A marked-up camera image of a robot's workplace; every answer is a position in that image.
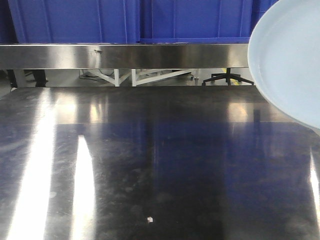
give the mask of floor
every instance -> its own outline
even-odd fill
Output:
[[[126,73],[126,69],[120,71],[120,74]],[[199,71],[199,80],[192,79],[192,75],[185,74],[168,79],[160,80],[157,82],[142,84],[141,86],[200,86],[202,81],[211,77],[212,73],[222,73],[223,69],[201,69]],[[248,68],[235,68],[232,73],[241,74],[242,77],[252,80]],[[112,70],[107,70],[108,74],[112,74]],[[97,77],[81,77],[80,71],[76,69],[66,70],[46,70],[46,77],[48,79],[47,87],[112,87],[113,85]],[[33,75],[30,74],[26,77],[28,87],[34,87],[35,82]],[[217,80],[216,82],[207,83],[207,85],[227,85],[225,80]],[[131,86],[131,78],[129,77],[124,81],[121,86]],[[10,82],[4,74],[0,74],[0,97],[8,94],[11,91]]]

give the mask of blue bin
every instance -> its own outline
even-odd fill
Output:
[[[253,0],[141,0],[142,43],[248,43]]]
[[[252,4],[251,30],[255,28],[260,18],[278,0],[254,0]]]
[[[19,43],[139,41],[139,0],[8,0]]]
[[[0,0],[0,43],[15,43],[16,34],[7,0]]]

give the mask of white metal frame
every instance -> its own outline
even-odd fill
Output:
[[[182,74],[188,74],[192,73],[195,79],[199,79],[199,69],[198,68],[188,68],[188,69],[170,69],[170,70],[177,70],[170,73],[161,74],[161,72],[165,69],[132,69],[131,75],[132,75],[132,86],[136,87],[141,84],[147,84],[156,82],[162,79],[167,79],[171,77],[175,77]],[[151,76],[147,78],[140,79],[143,75],[153,74],[157,73],[157,76]]]
[[[94,74],[95,76],[98,76],[99,78],[102,78],[103,80],[106,80],[107,82],[113,84],[115,87],[119,87],[120,84],[124,80],[126,80],[131,74],[131,72],[129,71],[120,77],[119,69],[114,69],[114,78],[112,78],[112,77],[107,76],[107,75],[103,74],[102,72],[100,72],[99,69],[88,69],[86,71],[91,74]]]

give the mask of stainless steel table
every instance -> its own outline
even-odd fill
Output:
[[[319,239],[320,137],[254,86],[0,100],[2,240]]]

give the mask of stainless steel edge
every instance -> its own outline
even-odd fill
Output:
[[[0,69],[245,68],[248,44],[0,45]]]

